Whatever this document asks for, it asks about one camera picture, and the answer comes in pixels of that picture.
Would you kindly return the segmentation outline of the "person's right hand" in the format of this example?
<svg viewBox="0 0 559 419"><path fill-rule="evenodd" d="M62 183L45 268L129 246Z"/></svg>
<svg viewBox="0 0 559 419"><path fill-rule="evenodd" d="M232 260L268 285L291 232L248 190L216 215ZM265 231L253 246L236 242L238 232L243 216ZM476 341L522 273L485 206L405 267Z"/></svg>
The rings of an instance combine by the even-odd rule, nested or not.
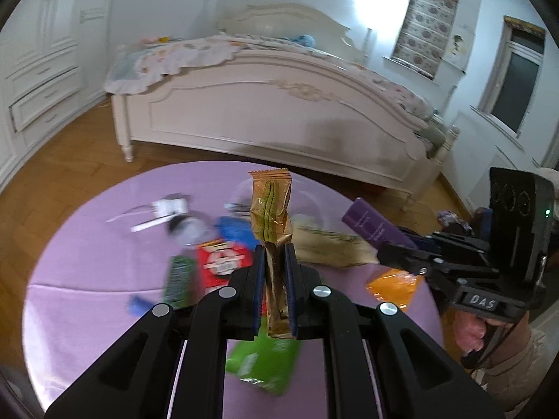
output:
<svg viewBox="0 0 559 419"><path fill-rule="evenodd" d="M484 319L478 315L457 310L453 323L454 338L457 346L466 355L480 351L484 346L484 337L488 326L507 326L493 319Z"/></svg>

